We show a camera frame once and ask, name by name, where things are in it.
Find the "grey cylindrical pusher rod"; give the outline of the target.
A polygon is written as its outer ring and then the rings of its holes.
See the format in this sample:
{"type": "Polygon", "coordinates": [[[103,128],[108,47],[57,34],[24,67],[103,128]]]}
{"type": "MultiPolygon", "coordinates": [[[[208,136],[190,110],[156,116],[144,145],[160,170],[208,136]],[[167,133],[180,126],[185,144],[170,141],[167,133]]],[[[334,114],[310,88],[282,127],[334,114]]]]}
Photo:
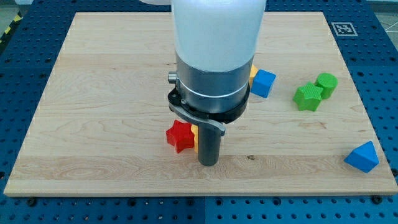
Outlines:
{"type": "Polygon", "coordinates": [[[222,138],[222,124],[199,125],[198,160],[204,166],[213,166],[218,162],[222,138]]]}

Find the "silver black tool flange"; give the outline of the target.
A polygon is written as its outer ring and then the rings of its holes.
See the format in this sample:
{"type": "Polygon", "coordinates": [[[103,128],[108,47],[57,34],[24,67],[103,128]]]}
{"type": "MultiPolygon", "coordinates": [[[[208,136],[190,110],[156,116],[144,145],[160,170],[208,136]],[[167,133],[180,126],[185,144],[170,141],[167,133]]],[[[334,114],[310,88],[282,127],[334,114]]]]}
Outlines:
{"type": "Polygon", "coordinates": [[[224,136],[225,124],[238,119],[246,109],[253,59],[223,72],[197,69],[179,55],[176,59],[175,88],[168,95],[170,110],[194,125],[224,136]]]}

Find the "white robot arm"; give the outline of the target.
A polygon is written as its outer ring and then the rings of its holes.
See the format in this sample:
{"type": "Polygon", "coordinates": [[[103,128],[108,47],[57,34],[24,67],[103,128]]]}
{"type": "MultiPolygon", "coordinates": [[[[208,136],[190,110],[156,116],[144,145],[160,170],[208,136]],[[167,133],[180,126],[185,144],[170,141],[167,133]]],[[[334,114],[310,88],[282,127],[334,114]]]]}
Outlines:
{"type": "Polygon", "coordinates": [[[249,74],[265,0],[150,1],[169,5],[177,69],[169,72],[169,108],[198,126],[198,161],[218,162],[226,124],[246,109],[249,74]]]}

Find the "yellow block behind arm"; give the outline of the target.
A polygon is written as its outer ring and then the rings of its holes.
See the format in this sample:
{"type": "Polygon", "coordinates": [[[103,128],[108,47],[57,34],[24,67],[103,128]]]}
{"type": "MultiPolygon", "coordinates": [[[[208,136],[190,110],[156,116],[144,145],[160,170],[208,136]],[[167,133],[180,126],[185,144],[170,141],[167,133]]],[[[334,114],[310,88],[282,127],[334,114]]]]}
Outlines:
{"type": "Polygon", "coordinates": [[[251,66],[251,71],[250,71],[250,74],[249,74],[249,85],[250,86],[252,86],[252,83],[253,83],[253,81],[254,81],[254,78],[255,78],[255,76],[257,75],[257,73],[258,73],[258,68],[255,66],[255,65],[252,65],[251,66]]]}

